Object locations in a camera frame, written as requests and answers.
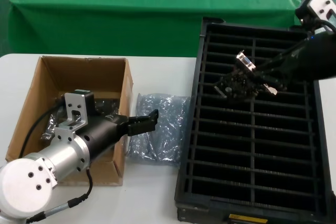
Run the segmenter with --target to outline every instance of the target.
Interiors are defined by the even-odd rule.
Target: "black cable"
[[[74,199],[69,200],[68,201],[69,208],[77,206],[78,204],[82,203],[84,200],[86,200],[89,197],[89,195],[92,191],[92,188],[93,188],[93,181],[92,181],[92,176],[91,176],[91,173],[90,173],[90,168],[87,168],[86,174],[88,175],[88,178],[89,178],[89,190],[87,191],[86,194],[83,194],[82,196],[80,196],[78,198],[74,198]]]
[[[74,198],[74,199],[69,200],[68,201],[69,208],[72,208],[72,207],[75,207],[75,206],[79,205],[80,203],[82,203],[84,200],[86,200],[89,197],[89,195],[92,191],[92,188],[93,188],[93,180],[92,180],[92,176],[91,176],[91,173],[90,173],[90,167],[87,168],[86,174],[87,174],[88,179],[89,179],[89,190],[87,191],[86,194],[83,194],[82,196],[80,196],[78,198]],[[51,215],[52,214],[49,213],[49,215],[47,216],[46,212],[43,211],[43,212],[40,212],[40,213],[28,218],[26,223],[29,224],[29,223],[33,223],[33,222],[38,222],[38,221],[46,219],[47,217],[49,217]]]
[[[20,151],[20,155],[19,158],[22,158],[23,153],[25,152],[27,143],[29,141],[30,135],[32,134],[32,132],[34,131],[34,129],[36,128],[36,126],[42,121],[42,119],[49,115],[51,112],[53,112],[54,110],[58,109],[59,107],[61,107],[63,104],[65,104],[64,99],[62,99],[60,102],[56,103],[53,107],[51,107],[48,111],[46,111],[45,113],[43,113],[37,120],[36,122],[32,125],[32,127],[30,128],[30,130],[28,131],[25,141],[23,142],[21,151]]]
[[[329,21],[323,19],[315,19],[315,23],[329,27],[334,32],[334,34],[336,34],[336,27]]]

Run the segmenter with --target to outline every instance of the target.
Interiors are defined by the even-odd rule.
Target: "yellow label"
[[[242,216],[242,215],[230,215],[230,219],[235,219],[235,220],[245,220],[245,221],[251,221],[251,222],[256,222],[256,223],[267,223],[268,220],[266,219],[259,219],[259,218],[254,218],[254,217],[247,217],[247,216]]]

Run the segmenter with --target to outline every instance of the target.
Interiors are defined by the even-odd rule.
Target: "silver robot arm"
[[[90,91],[76,90],[64,97],[68,118],[55,128],[50,146],[0,168],[0,224],[32,223],[78,205],[92,189],[90,164],[123,135],[154,131],[158,122],[157,110],[138,118],[100,116]],[[74,114],[80,115],[80,121]],[[58,182],[84,170],[90,180],[88,193],[44,211]]]

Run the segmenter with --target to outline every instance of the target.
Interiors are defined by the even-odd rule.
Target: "cable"
[[[77,206],[78,204],[80,204],[81,202],[83,202],[84,200],[86,200],[89,197],[89,195],[92,191],[92,188],[93,188],[93,181],[92,181],[92,176],[91,176],[91,173],[90,173],[90,168],[87,168],[86,174],[89,178],[89,190],[87,191],[86,194],[83,194],[82,196],[80,196],[78,198],[74,198],[74,199],[69,200],[68,201],[69,208]]]
[[[42,121],[42,119],[49,115],[51,112],[53,112],[54,110],[58,109],[59,107],[61,107],[63,104],[65,104],[64,99],[62,99],[60,102],[56,103],[53,107],[51,107],[48,111],[46,111],[45,113],[43,113],[37,120],[36,122],[32,125],[32,127],[30,128],[30,130],[28,131],[25,141],[23,142],[21,151],[20,151],[20,155],[19,158],[22,158],[23,153],[25,152],[27,143],[29,141],[30,135],[32,134],[32,132],[34,131],[34,129],[36,128],[36,126]]]
[[[87,174],[88,179],[89,179],[89,190],[87,191],[86,194],[83,194],[82,196],[80,196],[78,198],[71,199],[67,203],[65,203],[63,205],[60,205],[58,207],[54,207],[50,210],[40,212],[40,213],[28,218],[26,223],[29,224],[29,223],[44,220],[51,215],[54,215],[58,212],[66,210],[68,208],[75,207],[75,206],[79,205],[80,203],[82,203],[83,201],[85,201],[89,197],[89,195],[92,191],[92,188],[93,188],[93,180],[92,180],[92,176],[91,176],[91,173],[90,173],[90,167],[87,168],[86,174]]]
[[[336,34],[336,27],[329,21],[323,19],[315,19],[315,23],[329,27],[334,32],[334,34]]]

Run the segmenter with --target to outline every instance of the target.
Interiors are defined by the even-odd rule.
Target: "plastic bag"
[[[139,94],[137,116],[158,109],[159,119],[155,131],[131,137],[128,156],[137,161],[179,165],[189,106],[189,97]]]

